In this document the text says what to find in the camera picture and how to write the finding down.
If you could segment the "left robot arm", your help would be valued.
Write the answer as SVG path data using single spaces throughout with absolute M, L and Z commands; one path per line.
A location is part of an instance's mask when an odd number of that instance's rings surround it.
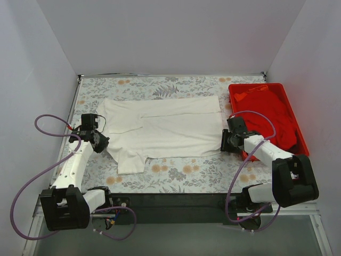
M 99 186 L 82 192 L 82 179 L 90 156 L 103 152 L 109 138 L 99 128 L 98 114 L 82 114 L 80 125 L 71 129 L 68 158 L 51 185 L 40 195 L 40 202 L 48 230 L 84 229 L 95 210 L 108 213 L 113 208 L 110 190 Z

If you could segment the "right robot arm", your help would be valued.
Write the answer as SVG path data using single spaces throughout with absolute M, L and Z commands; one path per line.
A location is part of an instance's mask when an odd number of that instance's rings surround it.
M 271 183 L 243 188 L 233 203 L 253 212 L 266 203 L 289 207 L 318 199 L 319 189 L 308 156 L 282 150 L 260 133 L 249 131 L 242 117 L 231 117 L 227 123 L 228 128 L 222 132 L 221 151 L 244 151 L 272 172 Z

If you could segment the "white t-shirt with robot print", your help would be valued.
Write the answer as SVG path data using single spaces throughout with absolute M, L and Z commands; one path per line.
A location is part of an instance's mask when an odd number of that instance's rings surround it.
M 148 158 L 206 157 L 218 154 L 223 121 L 217 96 L 115 101 L 104 99 L 96 112 L 106 119 L 108 153 L 118 174 L 144 171 Z

